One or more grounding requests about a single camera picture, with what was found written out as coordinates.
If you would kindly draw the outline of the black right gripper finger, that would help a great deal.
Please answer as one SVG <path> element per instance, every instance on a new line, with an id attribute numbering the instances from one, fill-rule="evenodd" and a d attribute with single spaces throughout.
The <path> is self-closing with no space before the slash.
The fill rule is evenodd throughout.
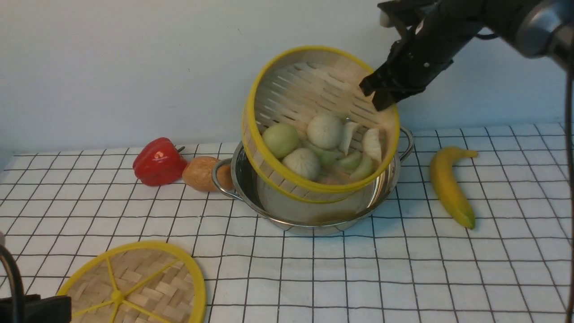
<path id="1" fill-rule="evenodd" d="M 364 96 L 371 97 L 372 104 L 377 112 L 383 112 L 396 104 L 395 78 L 389 74 L 371 74 L 365 76 L 359 87 Z"/>

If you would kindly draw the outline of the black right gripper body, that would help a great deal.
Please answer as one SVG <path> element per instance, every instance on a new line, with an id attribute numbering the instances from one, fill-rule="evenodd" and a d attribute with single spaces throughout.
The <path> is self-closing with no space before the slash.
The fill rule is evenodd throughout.
<path id="1" fill-rule="evenodd" d="M 421 93 L 482 29 L 479 0 L 391 0 L 378 5 L 400 39 L 376 74 L 394 77 L 395 97 Z"/>

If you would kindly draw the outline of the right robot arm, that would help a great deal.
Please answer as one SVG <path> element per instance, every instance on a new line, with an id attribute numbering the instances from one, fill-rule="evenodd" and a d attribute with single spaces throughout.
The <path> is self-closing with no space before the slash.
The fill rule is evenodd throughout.
<path id="1" fill-rule="evenodd" d="M 472 39 L 502 39 L 562 69 L 573 53 L 571 0 L 390 0 L 378 4 L 400 39 L 359 84 L 377 111 L 422 93 Z"/>

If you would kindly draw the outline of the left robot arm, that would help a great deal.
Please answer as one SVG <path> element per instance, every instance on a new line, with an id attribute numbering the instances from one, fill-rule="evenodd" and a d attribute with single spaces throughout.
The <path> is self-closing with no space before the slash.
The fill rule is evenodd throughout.
<path id="1" fill-rule="evenodd" d="M 39 294 L 26 295 L 20 269 L 12 254 L 0 246 L 0 260 L 9 281 L 11 296 L 0 301 L 2 323 L 70 323 L 71 298 Z"/>

